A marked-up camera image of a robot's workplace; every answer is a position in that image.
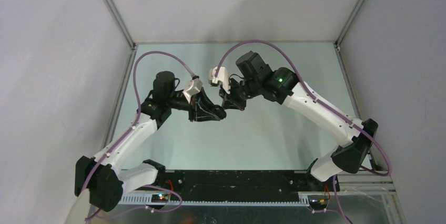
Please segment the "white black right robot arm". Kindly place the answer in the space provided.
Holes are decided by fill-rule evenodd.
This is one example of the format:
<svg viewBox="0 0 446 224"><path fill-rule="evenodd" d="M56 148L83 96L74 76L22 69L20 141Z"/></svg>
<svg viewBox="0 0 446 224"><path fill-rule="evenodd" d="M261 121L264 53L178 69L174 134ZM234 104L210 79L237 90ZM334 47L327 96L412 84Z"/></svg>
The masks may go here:
<svg viewBox="0 0 446 224"><path fill-rule="evenodd" d="M215 67L209 72L209 83L220 86L224 109L244 110L247 100L262 96L301 113L334 137L337 147L316 159L308 169L306 185L310 190L320 191L330 177L342 171L356 174L362 169L372 146L370 138L378 129L376 121L362 121L343 113L300 81L290 69L272 70L258 53L249 51L236 65L242 73L239 82L224 67Z"/></svg>

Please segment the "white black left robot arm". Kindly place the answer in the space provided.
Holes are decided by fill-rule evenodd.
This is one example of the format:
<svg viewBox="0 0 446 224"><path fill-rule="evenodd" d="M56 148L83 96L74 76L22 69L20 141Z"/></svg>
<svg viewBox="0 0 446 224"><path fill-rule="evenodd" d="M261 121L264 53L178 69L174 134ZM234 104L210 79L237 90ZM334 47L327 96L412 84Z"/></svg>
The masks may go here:
<svg viewBox="0 0 446 224"><path fill-rule="evenodd" d="M182 90L176 89L176 80L172 72L159 72L147 98L139 101L134 122L122 136L95 156L78 159L75 166L75 196L88 190L89 203L109 212L118 205L124 194L145 185L156 191L163 189L166 176L160 172L162 165L144 161L135 168L125 170L125 160L160 129L174 109L186 111L192 122L226 118L224 109L207 97L197 76Z"/></svg>

